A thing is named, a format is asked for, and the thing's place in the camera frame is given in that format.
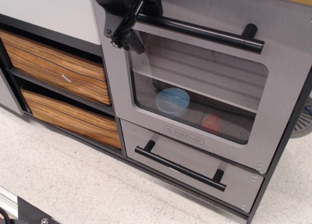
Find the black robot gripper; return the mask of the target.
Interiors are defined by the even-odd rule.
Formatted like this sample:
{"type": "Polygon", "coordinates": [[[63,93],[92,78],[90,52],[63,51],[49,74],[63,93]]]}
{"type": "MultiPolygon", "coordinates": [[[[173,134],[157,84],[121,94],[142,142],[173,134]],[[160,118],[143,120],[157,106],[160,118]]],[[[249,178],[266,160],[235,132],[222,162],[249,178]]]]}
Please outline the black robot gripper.
{"type": "Polygon", "coordinates": [[[111,43],[138,54],[145,52],[138,35],[132,29],[141,12],[145,15],[163,15],[161,0],[95,0],[106,14],[104,35],[111,43]]]}

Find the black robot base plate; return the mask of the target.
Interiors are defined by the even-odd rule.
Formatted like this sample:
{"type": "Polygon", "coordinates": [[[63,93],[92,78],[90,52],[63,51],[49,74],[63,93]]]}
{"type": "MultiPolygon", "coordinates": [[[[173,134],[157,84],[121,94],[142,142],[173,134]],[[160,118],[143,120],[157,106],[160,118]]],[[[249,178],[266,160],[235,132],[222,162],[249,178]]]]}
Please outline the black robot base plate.
{"type": "Polygon", "coordinates": [[[58,220],[33,206],[21,197],[18,201],[18,219],[28,224],[60,224],[58,220]]]}

